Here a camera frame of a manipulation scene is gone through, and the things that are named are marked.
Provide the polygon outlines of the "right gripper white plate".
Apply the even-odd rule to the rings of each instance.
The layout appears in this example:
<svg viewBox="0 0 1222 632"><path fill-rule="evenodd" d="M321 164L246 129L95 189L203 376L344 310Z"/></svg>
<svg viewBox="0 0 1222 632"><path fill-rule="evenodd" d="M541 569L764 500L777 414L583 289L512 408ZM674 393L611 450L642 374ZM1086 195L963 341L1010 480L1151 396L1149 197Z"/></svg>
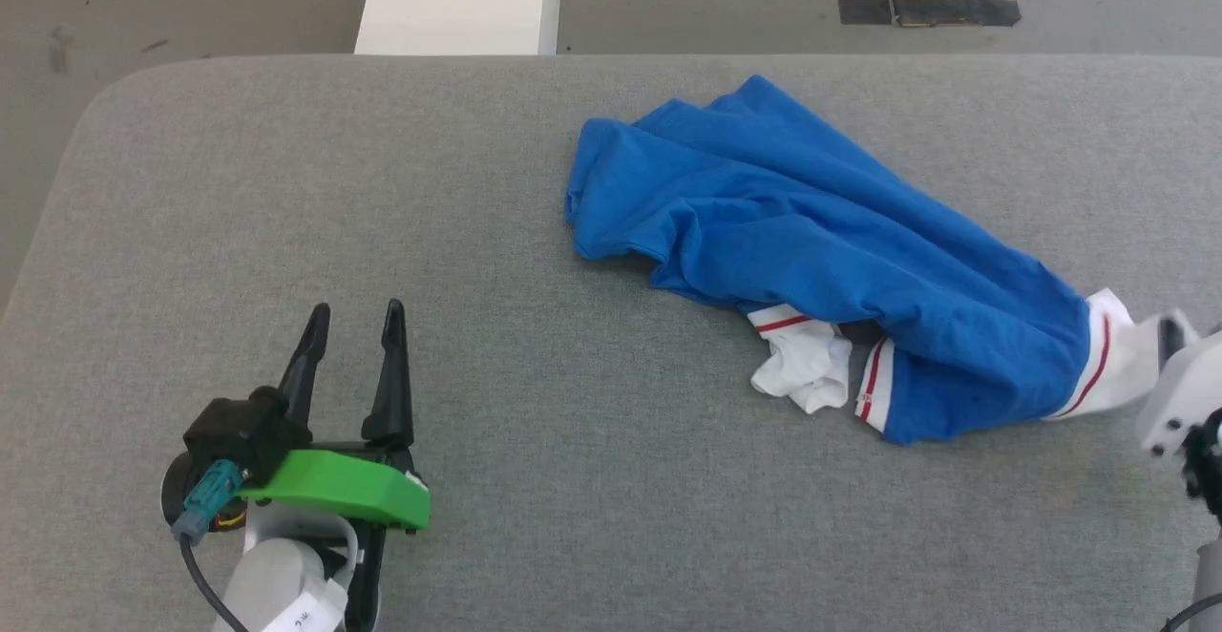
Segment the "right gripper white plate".
<svg viewBox="0 0 1222 632"><path fill-rule="evenodd" d="M1183 310L1158 318L1157 380L1136 417L1139 447L1177 454L1194 427L1220 410L1221 333L1201 337Z"/></svg>

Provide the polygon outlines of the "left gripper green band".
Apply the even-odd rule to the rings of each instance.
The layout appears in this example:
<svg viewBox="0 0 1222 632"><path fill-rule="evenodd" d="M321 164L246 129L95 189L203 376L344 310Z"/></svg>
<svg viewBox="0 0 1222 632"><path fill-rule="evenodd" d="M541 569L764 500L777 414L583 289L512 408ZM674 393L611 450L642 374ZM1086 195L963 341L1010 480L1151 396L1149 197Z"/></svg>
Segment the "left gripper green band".
<svg viewBox="0 0 1222 632"><path fill-rule="evenodd" d="M286 418L308 427L316 369L327 350L330 306L312 310L277 390ZM389 299L381 328L382 362L370 414L360 427L367 444L331 444L288 451L266 480L244 480L248 502L284 502L393 529L431 524L431 489L415 471L406 315Z"/></svg>

